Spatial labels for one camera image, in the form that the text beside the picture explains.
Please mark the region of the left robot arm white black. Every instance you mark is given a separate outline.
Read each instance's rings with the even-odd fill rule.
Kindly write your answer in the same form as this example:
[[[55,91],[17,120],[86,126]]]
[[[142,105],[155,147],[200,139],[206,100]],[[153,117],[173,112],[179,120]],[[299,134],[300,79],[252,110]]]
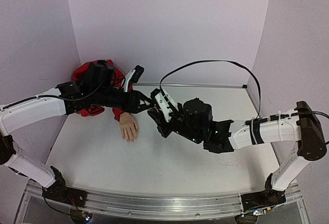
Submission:
[[[68,187],[61,172],[54,166],[29,158],[14,141],[12,133],[38,121],[89,111],[94,106],[140,113],[153,105],[150,98],[132,90],[132,85],[138,82],[143,72],[144,68],[137,65],[124,76],[110,60],[88,62],[74,71],[72,81],[42,94],[2,105],[1,164],[39,183],[44,188],[44,198],[84,206],[87,192]]]

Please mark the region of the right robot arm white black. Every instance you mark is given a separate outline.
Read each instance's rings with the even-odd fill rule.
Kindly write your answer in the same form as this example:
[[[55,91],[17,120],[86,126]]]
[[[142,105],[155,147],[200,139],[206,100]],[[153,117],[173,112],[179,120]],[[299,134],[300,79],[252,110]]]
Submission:
[[[294,142],[286,159],[267,177],[265,189],[241,195],[243,213],[257,213],[285,203],[289,184],[310,162],[326,155],[327,142],[317,118],[320,114],[300,101],[287,113],[246,121],[214,121],[211,105],[198,98],[180,104],[176,111],[159,105],[148,110],[164,138],[176,133],[215,154],[266,143]]]

